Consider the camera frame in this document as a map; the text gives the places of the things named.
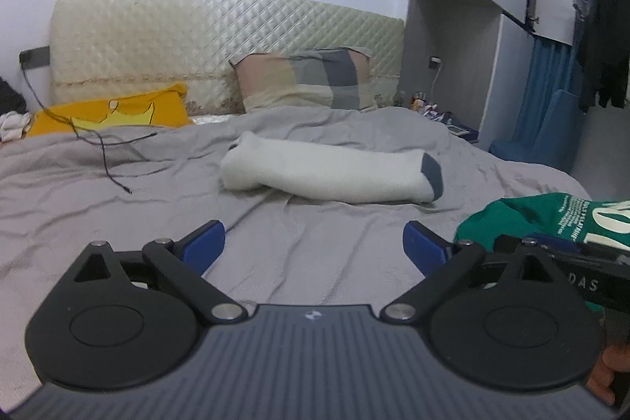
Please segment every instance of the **pillow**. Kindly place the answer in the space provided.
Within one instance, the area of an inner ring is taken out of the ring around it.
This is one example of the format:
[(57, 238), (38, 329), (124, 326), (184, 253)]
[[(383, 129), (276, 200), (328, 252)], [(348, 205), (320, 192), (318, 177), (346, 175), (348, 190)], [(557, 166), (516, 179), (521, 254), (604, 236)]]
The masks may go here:
[(319, 49), (291, 56), (253, 53), (230, 63), (247, 112), (275, 105), (374, 106), (370, 56), (364, 49)]
[[(128, 97), (54, 105), (49, 110), (55, 115), (71, 119), (79, 129), (100, 130), (120, 125), (182, 127), (191, 123), (182, 102), (185, 94), (185, 84), (177, 82), (163, 90)], [(44, 111), (39, 111), (35, 114), (35, 121), (27, 137), (52, 132), (72, 132), (72, 127), (52, 119)]]

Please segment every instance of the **bed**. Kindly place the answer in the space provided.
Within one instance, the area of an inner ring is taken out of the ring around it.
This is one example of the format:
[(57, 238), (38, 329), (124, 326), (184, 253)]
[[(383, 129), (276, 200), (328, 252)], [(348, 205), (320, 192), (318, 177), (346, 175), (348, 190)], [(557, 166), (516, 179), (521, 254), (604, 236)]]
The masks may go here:
[[(183, 31), (187, 24), (191, 31)], [(184, 80), (190, 115), (214, 122), (103, 131), (108, 140), (157, 132), (108, 149), (112, 173), (133, 194), (104, 175), (99, 148), (73, 135), (0, 149), (0, 407), (12, 408), (39, 383), (24, 328), (89, 241), (135, 250), (218, 219), (226, 249), (204, 277), (250, 311), (267, 302), (367, 303), (378, 311), (423, 277), (402, 251), (409, 220), (451, 239), (462, 220), (504, 196), (565, 191), (588, 198), (560, 171), (499, 160), (406, 109), (283, 106), (236, 116), (243, 108), (232, 53), (370, 47), (375, 89), (393, 95), (402, 29), (400, 20), (303, 0), (61, 0), (51, 30), (56, 101)], [(424, 206), (349, 205), (264, 188), (223, 191), (219, 162), (245, 131), (382, 152), (422, 148), (442, 166), (444, 195)]]

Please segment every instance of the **green fabric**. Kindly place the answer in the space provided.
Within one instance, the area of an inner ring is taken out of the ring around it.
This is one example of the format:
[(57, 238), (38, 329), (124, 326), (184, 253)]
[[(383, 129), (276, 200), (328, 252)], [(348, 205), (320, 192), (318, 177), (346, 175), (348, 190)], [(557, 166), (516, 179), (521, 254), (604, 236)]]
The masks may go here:
[[(563, 192), (503, 198), (459, 225), (455, 240), (470, 239), (492, 251), (499, 235), (526, 237), (534, 233), (630, 251), (630, 201), (581, 200)], [(592, 303), (587, 305), (600, 310)]]

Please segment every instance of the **human hand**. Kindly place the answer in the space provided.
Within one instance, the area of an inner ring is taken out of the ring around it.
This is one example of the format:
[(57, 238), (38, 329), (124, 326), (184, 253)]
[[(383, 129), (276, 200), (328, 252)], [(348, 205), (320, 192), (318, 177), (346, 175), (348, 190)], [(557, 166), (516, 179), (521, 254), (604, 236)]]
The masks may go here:
[(606, 348), (588, 377), (587, 390), (608, 405), (615, 403), (615, 394), (610, 389), (615, 372), (630, 372), (630, 346)]

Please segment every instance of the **black cable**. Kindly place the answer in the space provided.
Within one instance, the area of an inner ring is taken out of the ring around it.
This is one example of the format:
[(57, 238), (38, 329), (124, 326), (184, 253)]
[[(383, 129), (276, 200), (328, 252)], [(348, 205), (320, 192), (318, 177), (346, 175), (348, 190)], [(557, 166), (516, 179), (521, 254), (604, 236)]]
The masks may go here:
[(26, 81), (26, 85), (28, 86), (28, 89), (31, 90), (31, 93), (35, 97), (35, 101), (42, 108), (42, 111), (44, 112), (44, 114), (46, 116), (48, 116), (49, 118), (53, 119), (54, 121), (58, 122), (58, 123), (63, 123), (65, 125), (70, 125), (70, 127), (72, 128), (72, 131), (74, 132), (74, 135), (77, 137), (78, 140), (85, 141), (86, 143), (92, 144), (94, 146), (100, 146), (101, 147), (101, 151), (103, 152), (103, 167), (105, 168), (105, 174), (107, 175), (107, 178), (109, 180), (111, 180), (114, 184), (116, 184), (118, 187), (122, 188), (123, 191), (128, 192), (129, 194), (132, 194), (132, 191), (131, 191), (131, 189), (129, 187), (127, 187), (124, 184), (121, 184), (119, 181), (117, 181), (114, 177), (111, 176), (111, 173), (109, 172), (109, 168), (107, 166), (107, 157), (105, 155), (105, 147), (106, 146), (117, 146), (119, 144), (131, 144), (131, 143), (135, 143), (136, 141), (146, 140), (148, 138), (152, 138), (153, 136), (157, 136), (158, 135), (157, 132), (152, 132), (151, 134), (147, 134), (146, 136), (142, 136), (142, 137), (135, 138), (135, 139), (128, 140), (128, 141), (118, 141), (116, 143), (105, 143), (105, 141), (103, 141), (102, 135), (98, 131), (96, 131), (94, 129), (82, 128), (81, 130), (84, 130), (86, 132), (90, 132), (90, 133), (96, 135), (96, 137), (98, 138), (98, 143), (96, 141), (90, 141), (85, 136), (81, 136), (79, 134), (79, 129), (76, 127), (76, 125), (74, 124), (74, 122), (72, 121), (71, 118), (66, 118), (65, 116), (53, 113), (48, 107), (43, 105), (43, 102), (40, 100), (39, 96), (35, 92), (35, 89), (33, 88), (33, 85), (29, 81), (28, 76), (26, 75), (26, 70), (24, 69), (24, 66), (20, 66), (20, 68), (22, 69), (22, 75), (24, 76), (24, 81)]

